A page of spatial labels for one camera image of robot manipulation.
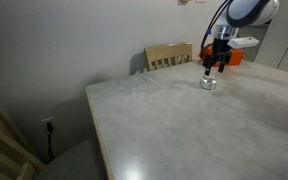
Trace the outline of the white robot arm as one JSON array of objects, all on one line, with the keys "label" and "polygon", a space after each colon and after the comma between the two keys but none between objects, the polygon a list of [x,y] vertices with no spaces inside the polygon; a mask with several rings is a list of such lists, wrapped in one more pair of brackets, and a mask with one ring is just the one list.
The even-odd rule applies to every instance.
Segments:
[{"label": "white robot arm", "polygon": [[211,68],[219,63],[218,71],[222,73],[230,62],[231,50],[256,46],[259,41],[253,37],[237,37],[238,30],[245,26],[257,26],[269,22],[277,13],[280,0],[224,0],[213,15],[200,45],[200,52],[209,35],[213,35],[211,54],[203,59],[205,75],[209,76]]}]

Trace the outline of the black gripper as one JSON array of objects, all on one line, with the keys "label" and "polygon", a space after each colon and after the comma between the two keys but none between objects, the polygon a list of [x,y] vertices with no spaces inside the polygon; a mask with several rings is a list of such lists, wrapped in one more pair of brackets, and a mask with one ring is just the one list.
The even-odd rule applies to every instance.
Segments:
[{"label": "black gripper", "polygon": [[218,72],[223,73],[225,65],[229,63],[231,52],[228,46],[228,40],[221,40],[215,38],[211,47],[212,52],[207,53],[203,62],[205,66],[205,75],[209,76],[211,72],[211,66],[219,63]]}]

